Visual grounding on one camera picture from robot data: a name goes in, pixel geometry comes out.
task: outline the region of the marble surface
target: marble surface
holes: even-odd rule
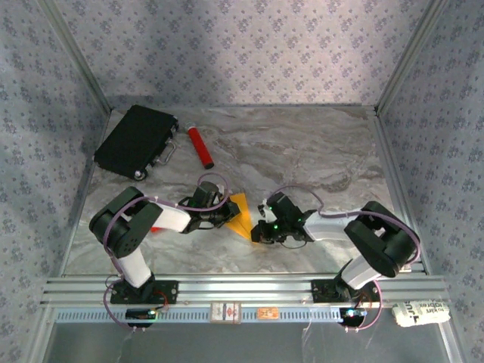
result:
[[[247,194],[253,223],[257,205],[281,185],[312,188],[325,210],[344,211],[378,200],[392,209],[372,135],[362,107],[171,108],[180,123],[195,122],[215,161],[213,171],[230,181],[231,192]],[[122,114],[113,112],[107,133]],[[146,195],[176,202],[192,195],[205,171],[188,136],[175,137],[178,149],[166,166],[134,182],[96,168],[76,231],[65,273],[107,274],[113,267],[88,229],[91,217],[130,185]],[[304,191],[287,194],[301,210],[318,206]],[[288,246],[299,242],[288,239]],[[155,273],[336,272],[357,256],[348,240],[322,240],[300,250],[259,245],[228,228],[177,234],[149,234],[141,246]]]

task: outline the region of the wall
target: wall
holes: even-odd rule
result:
[[[103,129],[35,2],[0,2],[0,361],[21,360]]]
[[[58,0],[110,104],[376,104],[428,0]]]
[[[384,116],[434,272],[484,361],[484,4],[453,1]]]

